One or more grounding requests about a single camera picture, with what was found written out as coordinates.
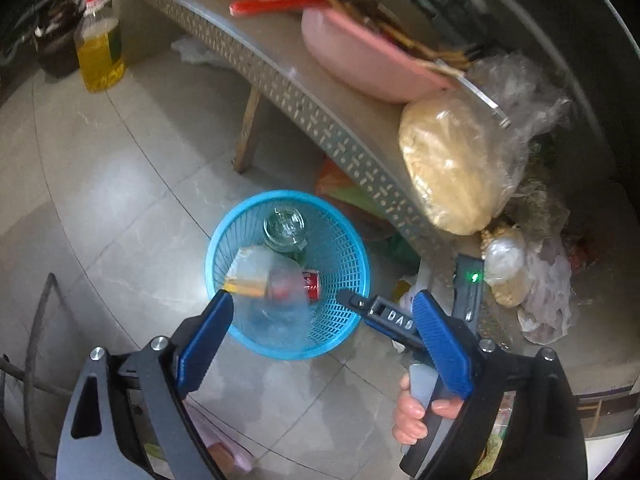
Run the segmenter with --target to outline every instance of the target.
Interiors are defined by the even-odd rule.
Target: wooden table leg
[[[233,160],[234,170],[238,173],[248,170],[254,163],[255,150],[260,139],[257,130],[260,129],[262,124],[260,118],[265,115],[265,108],[268,108],[268,105],[268,99],[255,86],[252,86],[244,110],[236,156]]]

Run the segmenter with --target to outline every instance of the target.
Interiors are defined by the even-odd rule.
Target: human hand
[[[431,410],[443,418],[456,418],[462,407],[462,399],[455,397],[447,400],[434,400]],[[400,444],[415,444],[419,438],[427,436],[427,427],[422,422],[425,409],[409,393],[409,374],[404,374],[400,379],[400,394],[398,405],[394,411],[394,428],[392,433]]]

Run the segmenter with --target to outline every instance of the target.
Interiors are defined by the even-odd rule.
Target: blue plastic basket
[[[305,219],[308,245],[306,266],[320,272],[321,297],[313,306],[308,343],[302,350],[267,348],[231,326],[239,342],[275,359],[309,359],[328,352],[356,328],[360,316],[335,301],[335,293],[349,288],[369,294],[369,259],[351,223],[335,207],[306,193],[278,190],[261,193],[233,208],[218,225],[207,251],[205,279],[209,297],[222,288],[226,272],[240,247],[262,243],[262,222],[279,205],[295,207]]]

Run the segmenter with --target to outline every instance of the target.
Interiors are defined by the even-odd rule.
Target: tile floor
[[[67,388],[91,348],[130,351],[203,309],[204,256],[226,211],[267,189],[312,190],[322,163],[273,109],[255,167],[235,174],[248,91],[234,72],[171,51],[102,94],[77,73],[35,71],[16,89],[0,108],[0,352],[24,362],[48,272],[64,301],[50,301],[38,375]],[[374,263],[388,291],[402,269]],[[390,435],[403,371],[366,326],[304,362],[227,337],[193,400],[259,459],[252,479],[394,480],[405,478]],[[38,406],[36,443],[53,452],[64,406],[44,395]]]

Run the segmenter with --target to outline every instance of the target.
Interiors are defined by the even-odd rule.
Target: clear plastic bottle
[[[101,92],[124,75],[120,21],[103,0],[87,0],[76,30],[80,73],[89,92]]]

